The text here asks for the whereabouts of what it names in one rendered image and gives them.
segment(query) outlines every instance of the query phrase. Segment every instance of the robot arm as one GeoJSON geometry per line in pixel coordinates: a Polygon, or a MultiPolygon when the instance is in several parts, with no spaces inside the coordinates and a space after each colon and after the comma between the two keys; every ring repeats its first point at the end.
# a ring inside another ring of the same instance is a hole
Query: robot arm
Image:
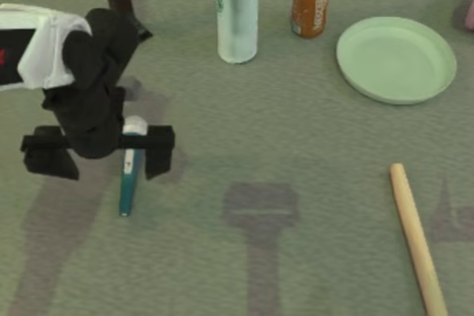
{"type": "MultiPolygon", "coordinates": [[[[0,91],[42,89],[42,107],[53,112],[64,131],[59,137],[59,128],[38,127],[35,136],[25,137],[28,170],[53,175],[45,172],[45,150],[53,161],[54,154],[64,156],[59,149],[100,159],[119,148],[154,147],[151,137],[141,145],[122,140],[125,92],[116,85],[137,46],[135,27],[112,10],[94,9],[83,19],[40,7],[0,5],[0,91]]],[[[173,149],[170,127],[150,129],[167,137],[157,140],[161,153],[173,149]]]]}

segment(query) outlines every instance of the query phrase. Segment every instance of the white bottle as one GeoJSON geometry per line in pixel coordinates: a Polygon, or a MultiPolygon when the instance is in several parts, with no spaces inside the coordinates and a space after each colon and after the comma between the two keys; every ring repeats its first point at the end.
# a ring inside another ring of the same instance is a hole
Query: white bottle
{"type": "Polygon", "coordinates": [[[230,64],[250,61],[258,47],[258,0],[216,0],[218,54],[230,64]]]}

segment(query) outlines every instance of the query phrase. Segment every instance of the starbucks logo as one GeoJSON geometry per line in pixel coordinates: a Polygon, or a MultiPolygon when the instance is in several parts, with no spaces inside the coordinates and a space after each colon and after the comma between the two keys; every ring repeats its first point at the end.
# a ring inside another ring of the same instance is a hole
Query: starbucks logo
{"type": "Polygon", "coordinates": [[[216,0],[217,12],[222,13],[224,10],[224,2],[222,0],[216,0]]]}

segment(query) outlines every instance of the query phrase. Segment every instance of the pink object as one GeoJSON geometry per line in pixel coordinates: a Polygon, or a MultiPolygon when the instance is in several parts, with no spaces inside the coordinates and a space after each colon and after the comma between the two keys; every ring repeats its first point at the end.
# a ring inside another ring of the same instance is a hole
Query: pink object
{"type": "Polygon", "coordinates": [[[469,30],[474,30],[474,1],[472,2],[466,17],[466,27],[469,30]]]}

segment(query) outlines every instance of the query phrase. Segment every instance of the red light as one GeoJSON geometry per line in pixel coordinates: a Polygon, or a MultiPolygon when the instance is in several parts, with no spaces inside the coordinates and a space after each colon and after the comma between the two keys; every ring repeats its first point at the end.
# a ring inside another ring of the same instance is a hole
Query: red light
{"type": "Polygon", "coordinates": [[[5,53],[6,53],[5,49],[0,50],[0,67],[3,67],[5,64],[5,53]]]}

